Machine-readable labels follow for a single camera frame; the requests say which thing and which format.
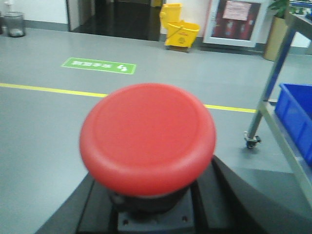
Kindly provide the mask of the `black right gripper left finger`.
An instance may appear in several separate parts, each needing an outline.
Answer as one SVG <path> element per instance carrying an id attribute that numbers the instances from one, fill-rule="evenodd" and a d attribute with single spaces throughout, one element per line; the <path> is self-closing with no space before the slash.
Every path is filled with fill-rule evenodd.
<path id="1" fill-rule="evenodd" d="M 116 234 L 117 213 L 106 188 L 86 175 L 38 234 Z"/>

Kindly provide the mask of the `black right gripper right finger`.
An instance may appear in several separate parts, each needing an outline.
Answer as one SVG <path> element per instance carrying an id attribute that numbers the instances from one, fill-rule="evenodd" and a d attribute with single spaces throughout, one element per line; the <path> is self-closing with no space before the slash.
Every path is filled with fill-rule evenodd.
<path id="1" fill-rule="evenodd" d="M 312 209 L 291 173 L 230 168 L 214 157 L 192 196 L 200 234 L 312 232 Z"/>

